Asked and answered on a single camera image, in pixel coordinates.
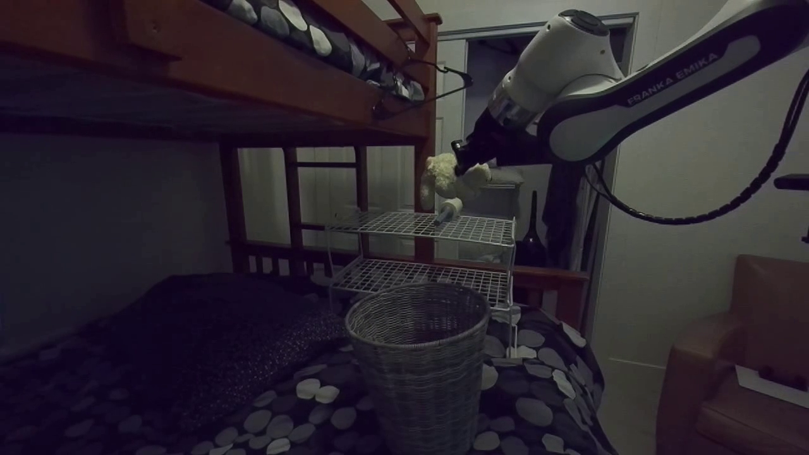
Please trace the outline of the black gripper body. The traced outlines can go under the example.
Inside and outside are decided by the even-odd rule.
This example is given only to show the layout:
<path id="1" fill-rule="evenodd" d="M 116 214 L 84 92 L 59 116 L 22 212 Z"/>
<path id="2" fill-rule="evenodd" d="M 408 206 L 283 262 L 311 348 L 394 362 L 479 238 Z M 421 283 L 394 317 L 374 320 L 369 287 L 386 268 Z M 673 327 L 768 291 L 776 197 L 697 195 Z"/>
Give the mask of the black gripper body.
<path id="1" fill-rule="evenodd" d="M 546 164 L 548 152 L 524 126 L 504 126 L 483 110 L 466 139 L 453 140 L 456 173 L 466 173 L 475 164 L 519 167 Z"/>

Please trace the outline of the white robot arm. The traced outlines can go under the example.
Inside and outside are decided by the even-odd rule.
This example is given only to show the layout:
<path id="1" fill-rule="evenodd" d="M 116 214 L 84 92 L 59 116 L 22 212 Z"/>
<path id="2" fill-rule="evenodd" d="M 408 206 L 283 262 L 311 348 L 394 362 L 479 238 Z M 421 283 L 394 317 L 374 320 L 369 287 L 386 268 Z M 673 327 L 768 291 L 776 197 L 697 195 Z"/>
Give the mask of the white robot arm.
<path id="1" fill-rule="evenodd" d="M 507 71 L 458 144 L 456 172 L 475 164 L 584 164 L 806 44 L 806 0 L 725 0 L 687 40 L 625 73 L 608 25 L 586 9 L 548 19 Z"/>

